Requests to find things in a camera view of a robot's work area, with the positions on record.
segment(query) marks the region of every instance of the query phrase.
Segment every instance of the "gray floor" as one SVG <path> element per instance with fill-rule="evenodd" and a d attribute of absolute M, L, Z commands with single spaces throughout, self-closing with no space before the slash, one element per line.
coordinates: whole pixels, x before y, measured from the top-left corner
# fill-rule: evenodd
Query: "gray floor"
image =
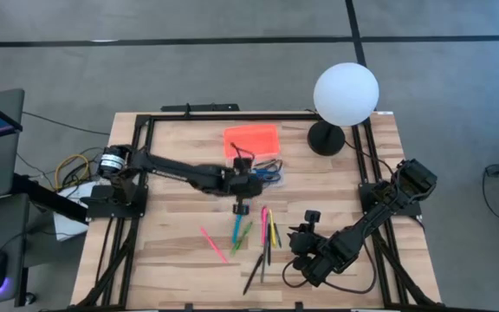
<path fill-rule="evenodd" d="M 498 0 L 355 2 L 363 36 L 499 35 Z M 0 0 L 0 41 L 350 33 L 341 0 Z M 367 43 L 364 50 L 379 79 L 379 109 L 395 112 L 406 156 L 439 177 L 423 211 L 444 302 L 499 309 L 499 220 L 481 194 L 483 168 L 499 162 L 499 42 Z M 115 112 L 188 101 L 312 107 L 314 81 L 337 62 L 355 62 L 351 43 L 0 49 L 0 90 L 24 88 L 31 113 L 108 131 Z M 29 116 L 23 125 L 19 152 L 43 170 L 107 142 Z M 36 174 L 20 162 L 16 168 Z M 499 211 L 499 179 L 488 181 L 487 192 Z M 41 299 L 22 310 L 68 304 L 81 243 L 63 247 L 70 258 L 33 270 L 31 288 Z M 51 286 L 48 274 L 62 283 Z"/>

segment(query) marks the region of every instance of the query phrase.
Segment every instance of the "green marker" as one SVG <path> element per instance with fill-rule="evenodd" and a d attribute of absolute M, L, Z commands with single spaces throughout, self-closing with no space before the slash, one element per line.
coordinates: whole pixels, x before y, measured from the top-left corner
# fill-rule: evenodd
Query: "green marker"
<path fill-rule="evenodd" d="M 246 237 L 246 235 L 248 235 L 248 233 L 250 232 L 251 225 L 253 225 L 253 221 L 249 221 L 248 225 L 246 225 L 246 227 L 243 228 L 242 236 L 240 237 L 240 239 L 236 241 L 236 244 L 234 245 L 234 247 L 232 247 L 232 250 L 230 250 L 231 256 L 234 256 L 236 251 L 240 248 L 243 238 Z"/>

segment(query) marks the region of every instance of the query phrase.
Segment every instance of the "table leg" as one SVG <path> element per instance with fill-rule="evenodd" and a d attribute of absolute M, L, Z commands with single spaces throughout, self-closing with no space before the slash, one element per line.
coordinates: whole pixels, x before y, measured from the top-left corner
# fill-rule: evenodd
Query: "table leg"
<path fill-rule="evenodd" d="M 86 208 L 15 173 L 11 194 L 27 193 L 32 201 L 40 203 L 71 220 L 87 224 Z"/>
<path fill-rule="evenodd" d="M 15 297 L 15 308 L 26 305 L 26 286 L 28 284 L 28 268 L 23 268 L 18 281 L 18 292 Z"/>

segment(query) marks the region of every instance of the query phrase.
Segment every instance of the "blue marker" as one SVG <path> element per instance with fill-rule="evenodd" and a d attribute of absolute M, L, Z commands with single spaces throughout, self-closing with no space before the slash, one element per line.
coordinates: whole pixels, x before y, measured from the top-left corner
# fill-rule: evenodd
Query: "blue marker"
<path fill-rule="evenodd" d="M 232 243 L 235 244 L 238 239 L 238 231 L 240 230 L 240 223 L 242 222 L 242 215 L 236 215 L 236 222 L 234 223 L 234 233 L 232 233 Z"/>

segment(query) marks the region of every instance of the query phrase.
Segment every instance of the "pen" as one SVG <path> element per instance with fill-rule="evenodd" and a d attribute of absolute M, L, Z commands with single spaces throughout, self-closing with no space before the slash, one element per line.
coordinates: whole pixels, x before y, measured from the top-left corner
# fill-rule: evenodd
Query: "pen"
<path fill-rule="evenodd" d="M 243 239 L 248 235 L 251 229 L 251 225 L 253 225 L 253 221 L 249 221 L 248 225 L 243 229 L 242 236 L 240 239 L 237 240 L 236 244 L 234 247 L 232 247 L 232 250 L 230 251 L 230 254 L 234 256 L 234 254 L 237 252 L 238 249 L 240 249 L 240 245 L 242 244 Z"/>
<path fill-rule="evenodd" d="M 265 238 L 267 236 L 267 206 L 261 209 L 261 244 L 265 244 Z"/>
<path fill-rule="evenodd" d="M 269 225 L 270 225 L 270 235 L 272 238 L 272 243 L 273 247 L 276 248 L 276 237 L 275 237 L 275 230 L 273 226 L 275 226 L 275 220 L 273 219 L 273 211 L 269 209 Z"/>
<path fill-rule="evenodd" d="M 278 238 L 278 247 L 282 248 L 281 234 L 278 232 L 276 224 L 275 224 L 275 233 L 276 233 L 276 238 Z"/>
<path fill-rule="evenodd" d="M 259 268 L 259 264 L 261 264 L 262 262 L 263 262 L 263 255 L 259 256 L 259 258 L 257 259 L 257 262 L 256 262 L 256 266 L 253 267 L 253 270 L 251 271 L 251 274 L 249 275 L 248 282 L 246 283 L 246 286 L 243 288 L 243 293 L 242 293 L 243 296 L 245 296 L 246 293 L 248 292 L 248 289 L 250 288 L 250 285 L 251 285 L 251 281 L 253 280 L 253 276 L 256 274 L 257 268 Z"/>
<path fill-rule="evenodd" d="M 232 243 L 235 244 L 238 239 L 238 231 L 240 230 L 240 222 L 242 221 L 242 215 L 236 215 L 236 221 L 234 222 L 234 232 L 232 233 Z"/>
<path fill-rule="evenodd" d="M 228 261 L 226 261 L 226 258 L 223 256 L 223 253 L 221 252 L 220 249 L 217 248 L 217 246 L 215 245 L 215 243 L 213 243 L 213 240 L 211 239 L 211 237 L 209 237 L 209 234 L 207 234 L 207 231 L 204 229 L 204 227 L 202 226 L 199 229 L 201 230 L 201 233 L 204 234 L 205 238 L 207 238 L 207 241 L 209 242 L 209 245 L 211 245 L 211 247 L 213 248 L 213 250 L 215 250 L 215 252 L 221 258 L 221 260 L 223 261 L 223 263 L 228 263 Z"/>
<path fill-rule="evenodd" d="M 265 218 L 265 229 L 267 228 L 267 219 Z M 265 244 L 263 244 L 263 261 L 261 264 L 261 283 L 263 283 L 263 279 L 265 278 L 265 257 L 267 256 L 267 245 L 268 240 L 265 239 Z"/>
<path fill-rule="evenodd" d="M 267 229 L 267 265 L 270 266 L 270 239 L 271 239 L 272 231 L 270 227 Z"/>

